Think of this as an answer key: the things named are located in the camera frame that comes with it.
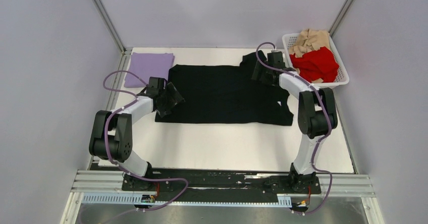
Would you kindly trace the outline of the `black t shirt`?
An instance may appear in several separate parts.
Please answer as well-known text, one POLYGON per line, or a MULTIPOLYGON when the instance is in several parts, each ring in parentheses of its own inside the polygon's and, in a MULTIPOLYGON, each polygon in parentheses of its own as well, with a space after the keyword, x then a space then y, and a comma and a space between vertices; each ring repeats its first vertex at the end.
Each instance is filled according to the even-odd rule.
POLYGON ((238 66, 173 66, 168 80, 185 101, 155 121, 291 126, 294 115, 287 105, 288 91, 251 79, 257 59, 266 56, 262 51, 244 55, 238 66))

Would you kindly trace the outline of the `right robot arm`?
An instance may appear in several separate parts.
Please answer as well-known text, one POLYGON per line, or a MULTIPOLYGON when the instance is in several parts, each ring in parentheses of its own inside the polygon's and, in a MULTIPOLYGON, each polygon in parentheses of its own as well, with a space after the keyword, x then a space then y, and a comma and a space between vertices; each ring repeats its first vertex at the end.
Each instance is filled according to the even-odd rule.
POLYGON ((257 58, 252 80, 285 89, 298 100, 297 123, 302 133, 300 147, 286 176, 271 177, 274 193, 320 193, 315 163, 325 139, 337 127, 335 98, 332 89, 318 88, 285 68, 280 51, 268 53, 267 60, 257 58))

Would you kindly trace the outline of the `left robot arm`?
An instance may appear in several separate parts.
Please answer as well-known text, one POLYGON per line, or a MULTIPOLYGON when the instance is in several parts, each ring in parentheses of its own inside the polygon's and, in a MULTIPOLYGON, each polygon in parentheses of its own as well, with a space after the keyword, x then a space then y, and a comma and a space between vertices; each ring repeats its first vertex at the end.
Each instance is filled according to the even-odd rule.
POLYGON ((173 108, 184 103, 184 97, 172 82, 164 78, 151 77, 148 85, 138 94, 130 92, 133 100, 114 110, 96 113, 89 140, 89 153, 108 160, 125 174, 135 179, 142 190, 149 190, 155 179, 152 166, 133 150, 133 125, 146 115, 156 113, 165 117, 173 108))

